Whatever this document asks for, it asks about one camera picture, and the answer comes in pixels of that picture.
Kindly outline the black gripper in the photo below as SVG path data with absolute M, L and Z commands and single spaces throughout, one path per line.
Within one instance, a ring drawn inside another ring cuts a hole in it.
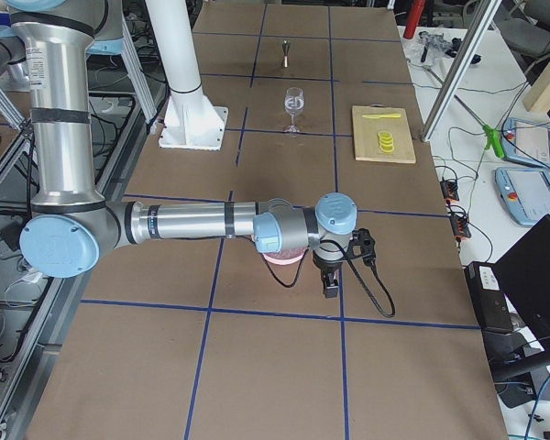
M 344 260 L 342 258 L 327 260 L 317 254 L 313 254 L 313 264 L 320 270 L 323 295 L 326 299 L 336 297 L 339 294 L 339 281 L 336 272 L 341 269 L 343 263 Z

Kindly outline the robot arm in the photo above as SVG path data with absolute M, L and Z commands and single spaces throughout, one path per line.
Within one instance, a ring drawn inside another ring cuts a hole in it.
M 332 192 L 313 207 L 282 199 L 249 203 L 146 206 L 109 203 L 95 187 L 88 49 L 122 27 L 109 1 L 12 1 L 11 26 L 25 45 L 30 79 L 38 193 L 19 246 L 37 270 L 71 278 L 114 249 L 151 239 L 239 238 L 263 254 L 299 249 L 320 270 L 324 295 L 338 294 L 336 272 L 352 261 L 357 208 Z

